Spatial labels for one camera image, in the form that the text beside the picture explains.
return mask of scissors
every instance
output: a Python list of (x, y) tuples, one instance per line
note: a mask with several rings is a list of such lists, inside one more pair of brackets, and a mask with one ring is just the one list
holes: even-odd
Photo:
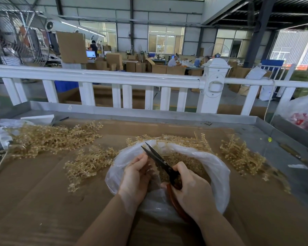
[(168, 191), (168, 197), (169, 197), (173, 207), (175, 208), (177, 213), (181, 216), (181, 218), (185, 222), (195, 224), (195, 221), (181, 207), (181, 205), (179, 204), (179, 202), (178, 202), (178, 200), (177, 200), (177, 198), (176, 198), (176, 196), (175, 196), (175, 194), (174, 194), (174, 192), (171, 188), (171, 185), (173, 185), (174, 188), (176, 188), (177, 190), (181, 190), (182, 184), (179, 184), (178, 182), (176, 182), (176, 180), (180, 176), (180, 173), (178, 171), (173, 170), (172, 167), (169, 166), (168, 163), (151, 146), (149, 146), (147, 144), (147, 142), (145, 142), (145, 143), (148, 146), (148, 148), (151, 150), (151, 152), (150, 152), (149, 150), (147, 150), (146, 148), (141, 146), (144, 149), (144, 151), (146, 152), (146, 154), (154, 160), (156, 166), (160, 166), (169, 175), (170, 183), (166, 185), (166, 189)]

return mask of computer monitor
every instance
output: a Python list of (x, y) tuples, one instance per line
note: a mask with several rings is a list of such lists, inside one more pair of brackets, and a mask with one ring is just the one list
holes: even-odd
[(88, 58), (95, 58), (96, 54), (94, 53), (94, 51), (86, 51), (87, 52), (87, 57)]

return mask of person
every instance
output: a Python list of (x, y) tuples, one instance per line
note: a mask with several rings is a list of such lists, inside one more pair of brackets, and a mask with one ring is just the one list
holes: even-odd
[(181, 64), (177, 64), (176, 61), (178, 60), (177, 56), (173, 56), (168, 62), (168, 66), (181, 66)]
[(96, 58), (98, 57), (98, 47), (96, 44), (96, 41), (91, 41), (90, 48), (94, 51), (94, 54), (96, 55)]
[[(174, 194), (181, 207), (201, 229), (206, 245), (244, 246), (241, 238), (218, 212), (210, 184), (183, 162), (174, 165), (183, 187)], [(119, 191), (84, 232), (75, 246), (126, 245), (137, 208), (145, 198), (151, 179), (147, 154), (135, 157), (125, 168)]]
[(204, 62), (206, 63), (206, 62), (208, 62), (210, 60), (210, 57), (209, 56), (205, 56), (204, 57)]

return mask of ceiling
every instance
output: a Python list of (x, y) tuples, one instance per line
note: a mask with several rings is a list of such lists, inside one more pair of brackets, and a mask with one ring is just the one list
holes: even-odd
[[(249, 10), (252, 10), (250, 14), (253, 14), (254, 20), (256, 20), (262, 1), (263, 0), (242, 0), (208, 25), (249, 28)], [(308, 0), (275, 0), (267, 29), (279, 30), (286, 28), (308, 30)]]

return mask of corrugated metal building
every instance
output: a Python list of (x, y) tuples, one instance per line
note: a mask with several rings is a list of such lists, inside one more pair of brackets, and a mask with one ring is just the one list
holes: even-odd
[(284, 64), (308, 66), (308, 31), (281, 30), (271, 59), (285, 60)]

